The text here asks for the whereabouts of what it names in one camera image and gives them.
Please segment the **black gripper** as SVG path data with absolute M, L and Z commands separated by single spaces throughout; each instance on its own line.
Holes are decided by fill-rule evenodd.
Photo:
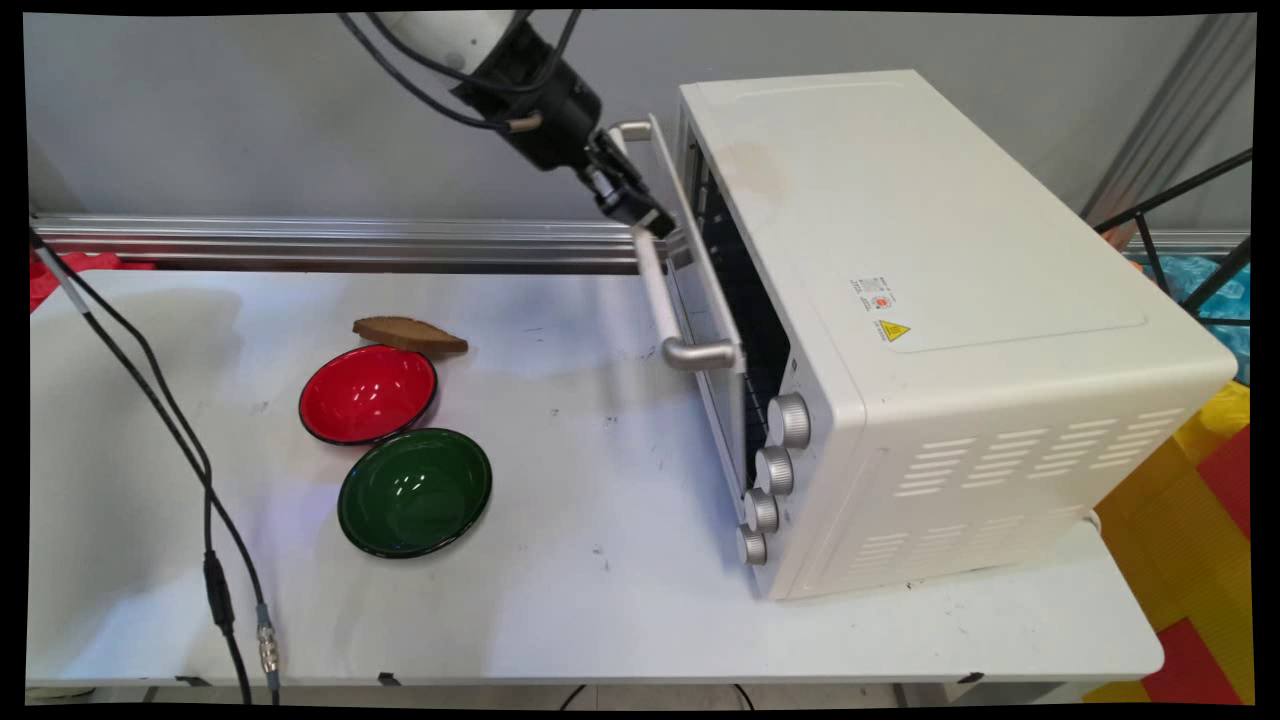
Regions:
M 534 85 L 554 51 L 527 22 L 517 22 L 474 78 L 507 87 Z M 467 82 L 454 87 L 454 96 L 488 122 L 540 117 L 536 128 L 508 132 L 504 140 L 539 170 L 586 167 L 586 187 L 604 217 L 646 231 L 655 240 L 677 229 L 625 147 L 607 131 L 596 129 L 602 100 L 563 58 L 556 59 L 547 82 L 530 94 L 497 94 Z

